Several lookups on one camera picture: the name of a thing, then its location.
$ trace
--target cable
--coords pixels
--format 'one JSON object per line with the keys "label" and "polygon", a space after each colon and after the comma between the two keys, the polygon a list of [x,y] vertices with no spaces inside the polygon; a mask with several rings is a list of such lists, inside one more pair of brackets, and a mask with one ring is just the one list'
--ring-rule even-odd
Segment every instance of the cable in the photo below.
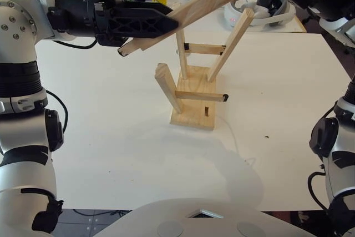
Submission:
{"label": "cable", "polygon": [[332,108],[330,110],[328,110],[321,119],[324,119],[326,118],[333,110],[334,110],[334,107],[335,105],[337,104],[337,101],[335,102],[334,106],[332,106]]}
{"label": "cable", "polygon": [[312,188],[312,179],[315,176],[325,176],[326,173],[324,172],[313,172],[309,177],[308,177],[308,191],[310,191],[311,197],[313,198],[313,200],[328,214],[328,209],[318,200],[318,198],[316,197],[313,188]]}
{"label": "cable", "polygon": [[54,94],[54,93],[52,93],[51,91],[48,91],[48,90],[46,90],[46,92],[47,92],[47,94],[53,96],[59,102],[59,104],[62,105],[62,107],[64,109],[65,118],[64,118],[63,132],[65,132],[65,130],[67,128],[67,125],[68,125],[68,117],[69,117],[68,109],[65,106],[65,104],[63,103],[63,101],[59,97],[56,96],[56,94]]}
{"label": "cable", "polygon": [[68,43],[62,42],[62,41],[54,41],[54,42],[56,42],[57,44],[61,44],[63,46],[66,46],[66,47],[77,48],[77,49],[90,49],[90,48],[93,48],[98,43],[98,41],[96,39],[92,44],[90,44],[88,46],[77,46],[76,44],[68,44]]}
{"label": "cable", "polygon": [[79,211],[77,211],[76,209],[73,209],[73,211],[81,216],[100,216],[100,215],[104,215],[104,214],[110,214],[111,216],[115,215],[115,214],[119,214],[120,217],[122,218],[124,215],[127,215],[128,213],[130,213],[132,210],[115,210],[115,211],[106,211],[106,212],[102,212],[102,213],[97,213],[97,214],[84,214],[81,213]]}

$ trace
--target white headset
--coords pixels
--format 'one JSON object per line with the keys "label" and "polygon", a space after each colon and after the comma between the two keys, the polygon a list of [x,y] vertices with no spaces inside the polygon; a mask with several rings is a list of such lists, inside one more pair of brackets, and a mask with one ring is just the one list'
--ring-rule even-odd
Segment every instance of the white headset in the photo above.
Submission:
{"label": "white headset", "polygon": [[252,26],[283,25],[290,22],[296,14],[295,7],[287,0],[256,0],[247,2],[239,8],[236,5],[238,1],[241,0],[228,3],[224,9],[224,17],[231,27],[234,27],[245,8],[254,10],[254,20],[250,24]]}

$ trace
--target gray floor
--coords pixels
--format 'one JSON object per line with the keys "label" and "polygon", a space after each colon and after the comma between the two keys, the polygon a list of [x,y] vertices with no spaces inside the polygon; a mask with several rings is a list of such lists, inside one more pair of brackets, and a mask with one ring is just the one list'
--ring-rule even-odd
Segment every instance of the gray floor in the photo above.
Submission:
{"label": "gray floor", "polygon": [[[307,12],[297,10],[297,16],[300,20],[308,17]],[[315,21],[309,21],[305,25],[308,33],[322,33],[323,37],[332,48],[334,54],[343,65],[350,77],[355,73],[355,58],[353,53],[347,53],[349,50],[344,47],[340,42],[334,40],[329,34]],[[119,214],[110,215],[95,215],[107,210],[78,210],[85,214],[93,214],[93,216],[82,216],[75,213],[72,209],[64,209],[63,214],[59,217],[58,225],[53,232],[54,237],[91,237],[105,229],[108,225],[112,224],[120,218]]]}
{"label": "gray floor", "polygon": [[57,227],[52,232],[54,237],[91,237],[105,229],[120,218],[119,214],[96,215],[105,211],[114,210],[90,210],[78,209],[84,214],[94,214],[93,216],[83,216],[75,213],[73,209],[63,209]]}

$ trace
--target wooden rung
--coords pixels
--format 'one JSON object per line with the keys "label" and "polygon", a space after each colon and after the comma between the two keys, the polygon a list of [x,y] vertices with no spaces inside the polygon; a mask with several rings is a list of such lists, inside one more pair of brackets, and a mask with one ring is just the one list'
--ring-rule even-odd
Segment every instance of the wooden rung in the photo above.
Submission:
{"label": "wooden rung", "polygon": [[159,63],[157,68],[155,69],[155,79],[159,83],[161,89],[164,94],[170,101],[173,108],[176,112],[182,112],[182,100],[177,99],[175,95],[176,86],[173,77],[171,76],[171,72],[169,67],[165,63]]}
{"label": "wooden rung", "polygon": [[179,52],[179,58],[180,58],[181,76],[183,79],[187,79],[187,59],[185,54],[184,29],[176,32],[176,41],[177,41],[177,51]]}
{"label": "wooden rung", "polygon": [[179,99],[204,100],[204,101],[216,101],[216,102],[226,102],[229,97],[227,94],[197,93],[197,92],[185,92],[185,91],[176,91],[175,95]]}
{"label": "wooden rung", "polygon": [[226,49],[224,50],[222,55],[220,55],[218,57],[218,59],[216,60],[214,65],[211,67],[211,69],[207,75],[208,82],[212,82],[216,78],[218,72],[221,70],[224,63],[226,63],[228,57],[233,52],[235,46],[238,44],[238,42],[242,38],[243,34],[248,29],[248,27],[249,27],[250,23],[253,21],[253,19],[254,19],[254,11],[251,8],[244,9],[237,24],[234,26],[232,33],[230,34],[230,36],[227,39]]}
{"label": "wooden rung", "polygon": [[185,43],[186,53],[220,55],[223,53],[225,48],[226,46],[218,46],[216,44]]}

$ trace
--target white table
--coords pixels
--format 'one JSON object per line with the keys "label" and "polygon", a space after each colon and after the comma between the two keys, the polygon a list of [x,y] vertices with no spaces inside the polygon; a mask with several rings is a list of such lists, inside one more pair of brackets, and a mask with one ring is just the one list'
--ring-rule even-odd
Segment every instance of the white table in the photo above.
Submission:
{"label": "white table", "polygon": [[[227,36],[190,32],[186,41],[219,44]],[[177,78],[175,51],[175,37],[124,58],[109,47],[37,44],[42,84],[69,109],[65,144],[53,154],[64,208],[135,209],[198,197],[258,210],[318,209],[307,177],[321,162],[308,140],[349,82],[321,35],[246,33],[218,77],[217,90],[230,98],[218,103],[212,132],[169,124],[171,105],[154,73],[163,62]],[[64,120],[51,97],[48,107]],[[326,203],[324,179],[314,188]]]}
{"label": "white table", "polygon": [[[167,4],[170,7],[176,7],[180,4],[186,3],[188,0],[168,0]],[[207,16],[199,19],[195,23],[185,28],[186,31],[227,31],[231,32],[232,28],[225,22],[224,9],[220,8]],[[286,25],[280,25],[275,27],[270,26],[250,26],[248,32],[285,32],[285,33],[305,33],[306,29],[295,17],[292,21]]]}

